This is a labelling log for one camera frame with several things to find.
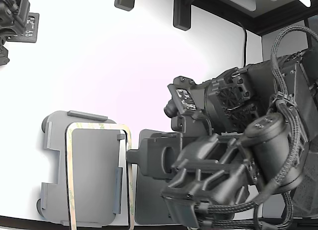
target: gray plastic tray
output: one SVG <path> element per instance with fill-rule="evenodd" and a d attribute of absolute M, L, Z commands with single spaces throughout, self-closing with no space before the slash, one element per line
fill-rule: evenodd
<path fill-rule="evenodd" d="M 107 117 L 57 111 L 42 123 L 44 149 L 59 151 L 58 183 L 42 183 L 38 212 L 48 221 L 69 226 L 66 186 L 65 134 L 71 123 L 115 123 Z M 76 129 L 73 139 L 73 172 L 78 227 L 111 224 L 120 213 L 122 168 L 118 167 L 120 140 L 114 130 Z"/>

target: black screw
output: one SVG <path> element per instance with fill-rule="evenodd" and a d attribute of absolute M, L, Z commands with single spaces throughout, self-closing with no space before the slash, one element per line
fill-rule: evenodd
<path fill-rule="evenodd" d="M 242 84 L 244 81 L 242 78 L 240 78 L 238 81 L 237 81 L 237 84 Z"/>
<path fill-rule="evenodd" d="M 247 91 L 246 93 L 244 93 L 243 96 L 244 96 L 244 97 L 249 97 L 249 95 L 250 95 L 250 94 L 249 94 L 249 91 Z"/>
<path fill-rule="evenodd" d="M 254 111 L 256 111 L 256 107 L 255 107 L 255 106 L 252 106 L 249 110 L 250 110 L 251 112 L 254 112 Z"/>

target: black shelf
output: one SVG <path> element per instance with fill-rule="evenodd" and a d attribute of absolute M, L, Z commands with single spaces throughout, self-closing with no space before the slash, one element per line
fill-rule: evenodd
<path fill-rule="evenodd" d="M 194 5 L 229 22 L 241 23 L 247 30 L 263 36 L 287 25 L 318 14 L 318 0 L 305 7 L 295 0 L 263 15 L 253 18 L 220 0 L 174 0 L 173 26 L 181 30 L 191 28 L 191 6 Z M 115 0 L 115 6 L 124 10 L 133 9 L 135 0 Z"/>

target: mounting plate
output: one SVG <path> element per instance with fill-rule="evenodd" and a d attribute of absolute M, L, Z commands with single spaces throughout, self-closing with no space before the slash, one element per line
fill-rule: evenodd
<path fill-rule="evenodd" d="M 29 13 L 26 30 L 23 35 L 8 36 L 7 42 L 36 43 L 39 28 L 39 13 Z"/>

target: robotic arm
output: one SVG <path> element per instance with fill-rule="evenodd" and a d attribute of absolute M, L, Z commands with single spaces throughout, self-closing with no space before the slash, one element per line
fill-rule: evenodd
<path fill-rule="evenodd" d="M 310 142 L 318 135 L 318 66 L 314 49 L 230 69 L 196 84 L 177 77 L 168 86 L 172 99 L 164 108 L 174 133 L 153 134 L 127 161 L 143 175 L 166 180 L 162 190 L 172 219 L 186 227 L 285 230 L 293 219 L 289 191 L 302 181 Z M 246 202 L 248 185 L 259 195 Z M 258 207 L 282 194 L 287 214 L 282 224 L 260 222 Z M 254 209 L 253 220 L 232 220 Z"/>
<path fill-rule="evenodd" d="M 11 36 L 24 35 L 29 12 L 29 0 L 0 0 L 0 66 L 10 61 L 3 45 Z"/>

